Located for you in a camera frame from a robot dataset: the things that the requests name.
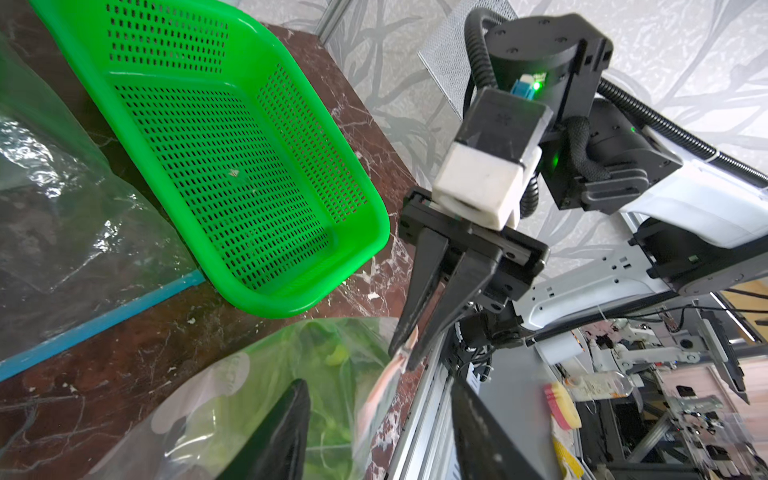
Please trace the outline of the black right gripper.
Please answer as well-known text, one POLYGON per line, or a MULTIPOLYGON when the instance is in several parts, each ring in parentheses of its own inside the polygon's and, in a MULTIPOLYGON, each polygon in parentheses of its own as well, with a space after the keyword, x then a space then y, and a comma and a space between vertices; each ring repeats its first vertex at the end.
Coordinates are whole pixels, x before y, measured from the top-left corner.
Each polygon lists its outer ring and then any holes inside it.
POLYGON ((431 192, 421 187, 412 188, 403 200, 398 234, 416 253, 389 346, 391 357, 415 331, 437 287, 447 283, 411 351, 408 371, 416 369, 469 302, 502 311, 530 289, 549 257, 547 245, 509 227, 488 230, 440 211, 431 192))

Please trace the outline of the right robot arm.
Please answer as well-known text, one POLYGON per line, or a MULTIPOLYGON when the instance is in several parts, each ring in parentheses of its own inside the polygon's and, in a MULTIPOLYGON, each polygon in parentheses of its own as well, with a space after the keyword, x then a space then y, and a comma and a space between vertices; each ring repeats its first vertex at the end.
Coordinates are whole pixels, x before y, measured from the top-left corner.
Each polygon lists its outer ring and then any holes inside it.
POLYGON ((611 40, 582 16, 464 21, 462 123, 400 236, 416 249, 389 351, 416 368, 461 320, 487 345, 535 341, 767 273, 767 178, 606 79, 611 40), (562 210, 633 213, 614 250, 547 282, 546 244, 518 229, 545 183, 562 210))

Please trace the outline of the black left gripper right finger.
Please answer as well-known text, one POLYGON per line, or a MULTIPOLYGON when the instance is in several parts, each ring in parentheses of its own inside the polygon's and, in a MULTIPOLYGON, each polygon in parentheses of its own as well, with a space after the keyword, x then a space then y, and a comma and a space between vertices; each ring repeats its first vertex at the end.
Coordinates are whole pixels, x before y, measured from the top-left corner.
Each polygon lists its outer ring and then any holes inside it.
POLYGON ((543 478, 465 380, 455 380, 451 387, 451 411, 462 479, 543 478))

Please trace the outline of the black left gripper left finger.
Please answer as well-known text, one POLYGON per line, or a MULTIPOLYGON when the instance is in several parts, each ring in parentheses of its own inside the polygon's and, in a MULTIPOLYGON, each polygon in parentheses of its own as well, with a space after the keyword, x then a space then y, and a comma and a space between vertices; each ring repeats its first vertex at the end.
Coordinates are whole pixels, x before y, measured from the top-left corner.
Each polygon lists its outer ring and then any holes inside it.
POLYGON ((296 379, 218 479, 302 479, 310 416, 308 384, 296 379))

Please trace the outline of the chinese cabbage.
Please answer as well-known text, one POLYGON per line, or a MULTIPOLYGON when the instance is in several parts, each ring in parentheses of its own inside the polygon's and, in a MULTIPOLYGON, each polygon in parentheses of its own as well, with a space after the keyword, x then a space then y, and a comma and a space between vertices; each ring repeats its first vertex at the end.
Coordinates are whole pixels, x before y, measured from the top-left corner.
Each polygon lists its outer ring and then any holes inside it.
POLYGON ((304 476, 361 479, 357 417, 390 357, 387 318, 314 319, 284 327, 202 371, 195 408, 169 457, 221 473, 289 384, 311 400, 304 476))

